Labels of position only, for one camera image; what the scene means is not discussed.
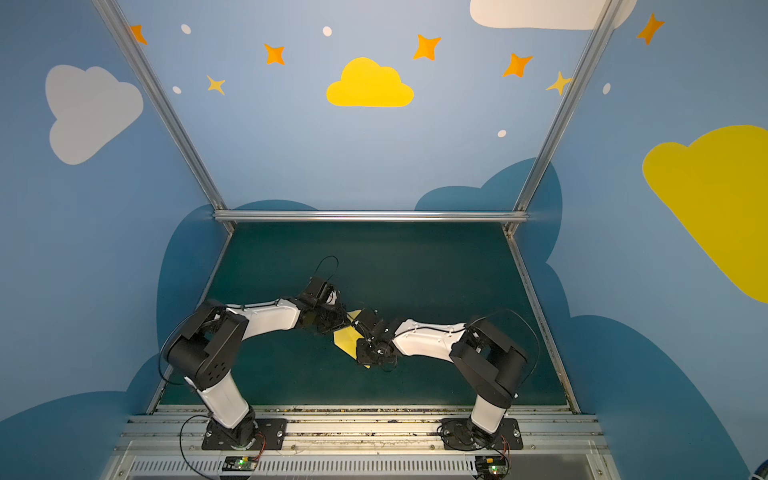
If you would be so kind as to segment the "yellow square paper sheet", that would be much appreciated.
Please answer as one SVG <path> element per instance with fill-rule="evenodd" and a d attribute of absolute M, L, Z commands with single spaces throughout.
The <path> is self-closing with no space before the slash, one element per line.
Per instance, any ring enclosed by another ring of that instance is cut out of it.
<path fill-rule="evenodd" d="M 344 323 L 333 332 L 334 345 L 358 362 L 358 342 L 365 341 L 364 335 L 358 330 L 356 320 L 363 309 L 349 311 Z"/>

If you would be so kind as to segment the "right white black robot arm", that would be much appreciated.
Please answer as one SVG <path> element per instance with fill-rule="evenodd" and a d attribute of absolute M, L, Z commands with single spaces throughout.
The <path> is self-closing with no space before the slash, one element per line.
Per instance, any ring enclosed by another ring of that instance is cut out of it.
<path fill-rule="evenodd" d="M 359 337 L 355 359 L 364 366 L 394 364 L 402 356 L 443 360 L 457 368 L 476 394 L 471 415 L 447 418 L 437 433 L 449 450 L 494 449 L 507 410 L 524 382 L 528 355 L 485 318 L 437 325 L 380 319 L 365 309 L 351 321 Z"/>

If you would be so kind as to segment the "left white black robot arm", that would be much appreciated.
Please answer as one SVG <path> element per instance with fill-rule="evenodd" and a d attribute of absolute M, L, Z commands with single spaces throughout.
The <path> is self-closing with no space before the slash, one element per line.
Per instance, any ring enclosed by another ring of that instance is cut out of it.
<path fill-rule="evenodd" d="M 336 298 L 278 299 L 251 305 L 206 300 L 169 335 L 161 358 L 194 388 L 210 413 L 205 450 L 250 450 L 269 445 L 253 408 L 241 395 L 231 370 L 241 344 L 255 336 L 314 327 L 322 333 L 350 324 Z"/>

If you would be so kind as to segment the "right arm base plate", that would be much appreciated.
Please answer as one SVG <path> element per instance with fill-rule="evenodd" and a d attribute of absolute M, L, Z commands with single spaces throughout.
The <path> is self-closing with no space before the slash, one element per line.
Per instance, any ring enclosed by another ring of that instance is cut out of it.
<path fill-rule="evenodd" d="M 469 418 L 444 418 L 437 428 L 444 447 L 449 450 L 522 450 L 522 434 L 516 419 L 503 418 L 495 433 L 475 426 Z"/>

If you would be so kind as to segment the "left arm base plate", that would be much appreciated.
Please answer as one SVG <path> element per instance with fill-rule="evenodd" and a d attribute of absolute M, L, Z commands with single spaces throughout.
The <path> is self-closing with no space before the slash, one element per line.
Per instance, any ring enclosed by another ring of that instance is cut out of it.
<path fill-rule="evenodd" d="M 281 450 L 286 429 L 285 418 L 245 418 L 233 429 L 227 429 L 211 419 L 201 448 L 223 451 Z"/>

